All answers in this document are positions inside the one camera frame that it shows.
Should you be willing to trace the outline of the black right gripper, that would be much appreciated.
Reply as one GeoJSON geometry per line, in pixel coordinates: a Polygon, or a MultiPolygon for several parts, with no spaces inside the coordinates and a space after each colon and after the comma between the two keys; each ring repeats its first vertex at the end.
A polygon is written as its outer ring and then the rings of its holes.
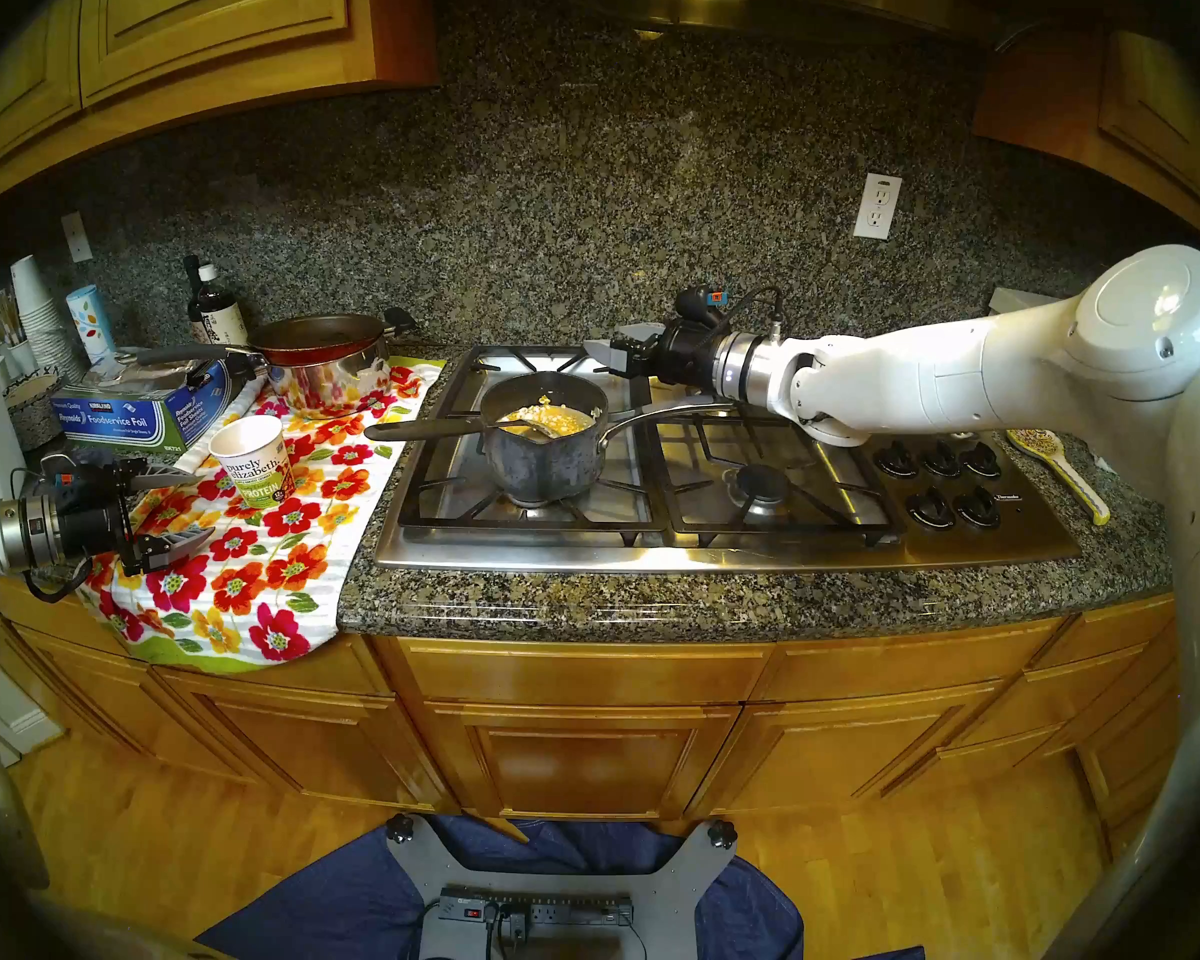
{"type": "Polygon", "coordinates": [[[670,316],[665,322],[622,325],[611,340],[584,340],[587,358],[622,378],[715,389],[716,350],[726,316],[670,316]]]}

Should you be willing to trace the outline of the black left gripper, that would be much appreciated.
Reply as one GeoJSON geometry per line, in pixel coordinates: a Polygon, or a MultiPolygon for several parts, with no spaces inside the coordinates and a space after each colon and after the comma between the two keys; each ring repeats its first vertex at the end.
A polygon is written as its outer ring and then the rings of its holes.
{"type": "Polygon", "coordinates": [[[197,485],[196,472],[148,468],[146,457],[95,455],[88,460],[70,454],[54,456],[58,562],[83,562],[116,554],[125,575],[161,571],[208,548],[214,527],[190,526],[181,532],[134,535],[128,520],[128,498],[137,492],[197,485]]]}

